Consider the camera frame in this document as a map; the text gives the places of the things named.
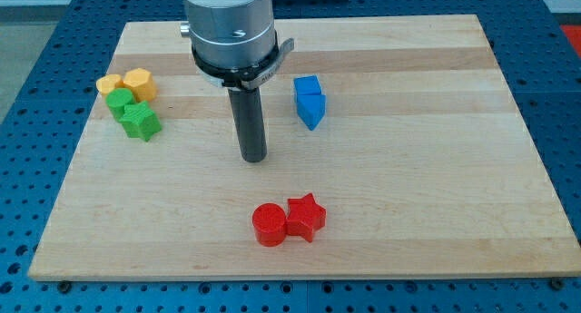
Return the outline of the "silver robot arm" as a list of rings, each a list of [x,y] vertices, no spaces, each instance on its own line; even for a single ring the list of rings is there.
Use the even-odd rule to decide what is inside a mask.
[[[192,45],[214,67],[246,68],[276,44],[272,0],[183,0]]]

